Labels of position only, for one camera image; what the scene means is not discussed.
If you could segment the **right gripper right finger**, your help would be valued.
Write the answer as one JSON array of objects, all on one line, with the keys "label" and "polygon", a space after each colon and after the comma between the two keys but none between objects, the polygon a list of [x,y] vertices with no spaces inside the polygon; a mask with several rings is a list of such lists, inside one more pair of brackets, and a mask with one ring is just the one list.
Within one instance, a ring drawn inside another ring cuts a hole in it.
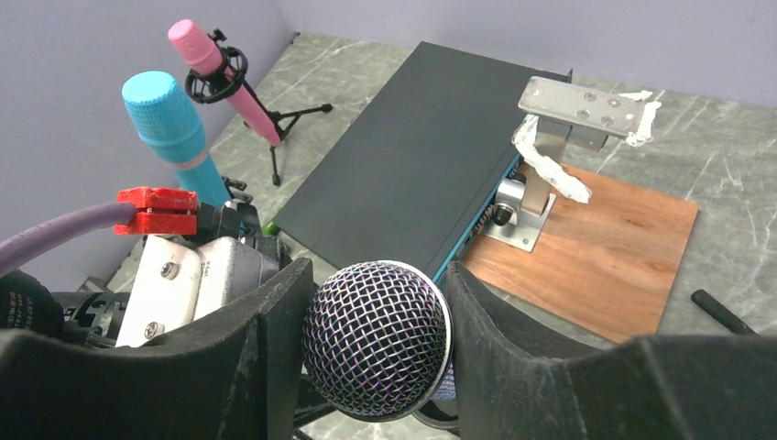
[{"label": "right gripper right finger", "polygon": [[773,439],[776,341],[649,335],[579,343],[447,270],[464,439]]}]

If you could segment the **metal bracket fixture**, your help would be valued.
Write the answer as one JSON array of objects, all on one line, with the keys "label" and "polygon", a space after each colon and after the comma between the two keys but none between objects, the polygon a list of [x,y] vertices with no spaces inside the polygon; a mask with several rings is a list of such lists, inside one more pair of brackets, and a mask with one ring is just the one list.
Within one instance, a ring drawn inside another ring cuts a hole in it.
[{"label": "metal bracket fixture", "polygon": [[525,114],[511,143],[522,161],[497,186],[481,232],[533,251],[558,197],[587,204],[591,190],[561,165],[570,147],[601,150],[609,138],[638,148],[652,140],[662,103],[652,92],[611,93],[531,77],[518,101]]}]

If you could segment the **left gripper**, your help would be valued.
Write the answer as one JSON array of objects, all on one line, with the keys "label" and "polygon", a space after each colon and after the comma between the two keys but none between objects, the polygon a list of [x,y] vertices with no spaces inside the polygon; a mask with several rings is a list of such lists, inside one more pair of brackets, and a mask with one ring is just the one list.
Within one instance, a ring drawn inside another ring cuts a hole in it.
[{"label": "left gripper", "polygon": [[280,269],[291,263],[288,247],[277,236],[265,236],[257,208],[250,203],[227,201],[213,206],[200,203],[200,246],[231,237],[269,256]]}]

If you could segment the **silver mesh glitter microphone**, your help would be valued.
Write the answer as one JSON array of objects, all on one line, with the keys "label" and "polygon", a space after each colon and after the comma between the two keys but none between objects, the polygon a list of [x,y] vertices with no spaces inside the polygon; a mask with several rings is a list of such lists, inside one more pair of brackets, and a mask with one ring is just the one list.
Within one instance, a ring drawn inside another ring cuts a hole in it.
[{"label": "silver mesh glitter microphone", "polygon": [[312,297],[301,342],[313,387],[357,420],[393,421],[456,397],[451,312],[432,280],[407,263],[336,271]]}]

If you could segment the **pink microphone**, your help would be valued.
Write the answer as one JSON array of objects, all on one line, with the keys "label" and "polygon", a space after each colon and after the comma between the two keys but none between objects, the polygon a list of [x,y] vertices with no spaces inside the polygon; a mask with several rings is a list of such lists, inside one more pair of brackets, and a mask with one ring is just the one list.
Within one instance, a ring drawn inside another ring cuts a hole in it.
[{"label": "pink microphone", "polygon": [[226,36],[220,29],[207,33],[192,20],[183,19],[170,27],[168,39],[190,66],[185,90],[194,102],[226,100],[272,148],[279,145],[276,124],[246,82],[246,56],[222,44]]}]

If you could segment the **wooden board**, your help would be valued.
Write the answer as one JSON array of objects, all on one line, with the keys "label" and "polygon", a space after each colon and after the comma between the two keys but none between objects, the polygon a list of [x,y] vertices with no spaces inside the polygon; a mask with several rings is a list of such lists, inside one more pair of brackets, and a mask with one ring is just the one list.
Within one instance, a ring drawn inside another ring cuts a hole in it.
[{"label": "wooden board", "polygon": [[590,203],[556,200],[532,252],[479,236],[464,256],[480,280],[613,342],[657,331],[699,212],[592,171],[566,171]]}]

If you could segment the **black flat box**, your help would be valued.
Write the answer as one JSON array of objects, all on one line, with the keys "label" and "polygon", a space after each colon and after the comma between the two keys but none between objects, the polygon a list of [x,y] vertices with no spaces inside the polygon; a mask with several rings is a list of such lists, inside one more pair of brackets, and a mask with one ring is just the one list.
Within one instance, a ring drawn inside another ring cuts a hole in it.
[{"label": "black flat box", "polygon": [[275,215],[335,268],[391,259],[434,281],[518,158],[531,67],[420,43]]}]

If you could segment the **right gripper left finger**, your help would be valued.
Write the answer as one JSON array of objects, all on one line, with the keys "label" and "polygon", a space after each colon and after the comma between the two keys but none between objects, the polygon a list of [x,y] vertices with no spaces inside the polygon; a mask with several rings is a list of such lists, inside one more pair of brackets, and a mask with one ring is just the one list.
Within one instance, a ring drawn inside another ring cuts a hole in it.
[{"label": "right gripper left finger", "polygon": [[140,347],[94,350],[1,335],[4,439],[289,439],[301,327],[299,258],[255,291]]}]

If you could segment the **black tripod microphone stand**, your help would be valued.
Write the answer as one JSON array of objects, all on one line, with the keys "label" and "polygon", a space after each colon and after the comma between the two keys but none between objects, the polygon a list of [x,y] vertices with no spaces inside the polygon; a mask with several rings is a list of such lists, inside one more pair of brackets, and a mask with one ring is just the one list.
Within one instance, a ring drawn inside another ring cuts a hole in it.
[{"label": "black tripod microphone stand", "polygon": [[[279,143],[287,137],[291,129],[302,116],[313,113],[327,114],[334,108],[331,104],[322,104],[317,107],[292,111],[285,114],[269,111],[259,100],[256,92],[246,82],[247,58],[245,54],[235,47],[221,46],[220,42],[226,41],[226,36],[219,28],[215,28],[208,34],[208,37],[218,49],[218,53],[222,56],[222,62],[215,72],[209,75],[203,75],[196,72],[194,69],[190,69],[184,83],[185,91],[187,95],[198,104],[215,104],[223,100],[227,100],[230,103],[236,112],[244,118],[243,124],[246,127],[253,129],[260,137],[264,138],[269,143],[269,152],[272,163],[272,183],[274,186],[280,187],[281,178],[276,156],[276,149]],[[254,120],[258,120],[259,125],[262,126],[265,131],[269,131],[270,129],[274,131],[275,137],[278,138],[277,142],[274,141],[274,137],[257,131],[251,125],[238,107],[233,104],[235,98],[237,98],[237,103],[239,105],[248,106],[248,113]]]}]

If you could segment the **green pipe fitting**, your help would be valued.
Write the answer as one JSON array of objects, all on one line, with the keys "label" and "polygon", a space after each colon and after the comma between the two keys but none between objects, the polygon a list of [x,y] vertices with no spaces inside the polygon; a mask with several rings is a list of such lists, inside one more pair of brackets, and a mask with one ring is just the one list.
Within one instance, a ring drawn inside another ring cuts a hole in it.
[{"label": "green pipe fitting", "polygon": [[280,232],[280,228],[273,221],[269,221],[261,226],[261,232],[264,237],[276,237]]}]

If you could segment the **black handled hammer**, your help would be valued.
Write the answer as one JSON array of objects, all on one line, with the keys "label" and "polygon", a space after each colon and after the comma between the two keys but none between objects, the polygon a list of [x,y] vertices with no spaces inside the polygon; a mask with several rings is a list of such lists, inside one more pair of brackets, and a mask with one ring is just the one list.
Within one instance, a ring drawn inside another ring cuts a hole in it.
[{"label": "black handled hammer", "polygon": [[757,336],[749,325],[731,312],[725,305],[705,290],[696,290],[691,294],[691,301],[702,311],[712,317],[731,333],[740,336]]}]

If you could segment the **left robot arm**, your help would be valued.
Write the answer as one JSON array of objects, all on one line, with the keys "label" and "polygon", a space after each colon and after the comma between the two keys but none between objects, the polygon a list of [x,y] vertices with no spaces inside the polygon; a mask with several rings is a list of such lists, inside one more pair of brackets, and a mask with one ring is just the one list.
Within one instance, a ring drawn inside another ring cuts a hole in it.
[{"label": "left robot arm", "polygon": [[116,336],[141,347],[253,291],[290,262],[257,218],[228,204],[96,205],[34,226],[1,244],[1,326],[59,339],[67,308],[21,266],[75,237],[111,226],[148,239]]}]

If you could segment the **blue microphone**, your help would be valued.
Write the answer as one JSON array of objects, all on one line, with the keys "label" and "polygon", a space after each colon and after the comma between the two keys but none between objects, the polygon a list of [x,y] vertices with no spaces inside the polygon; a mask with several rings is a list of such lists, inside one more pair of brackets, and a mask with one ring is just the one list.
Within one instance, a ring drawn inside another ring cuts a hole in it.
[{"label": "blue microphone", "polygon": [[122,87],[126,111],[138,137],[167,163],[179,186],[212,206],[230,195],[210,155],[200,115],[175,77],[144,71]]}]

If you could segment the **black shock mount stand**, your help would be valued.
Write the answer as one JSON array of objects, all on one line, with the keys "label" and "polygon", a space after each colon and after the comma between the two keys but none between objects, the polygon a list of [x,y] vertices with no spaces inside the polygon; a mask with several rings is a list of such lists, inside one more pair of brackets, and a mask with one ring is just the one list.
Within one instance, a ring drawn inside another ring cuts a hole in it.
[{"label": "black shock mount stand", "polygon": [[246,211],[254,200],[254,196],[246,192],[247,184],[224,175],[221,176],[221,179],[228,194],[228,200],[224,205],[238,212]]}]

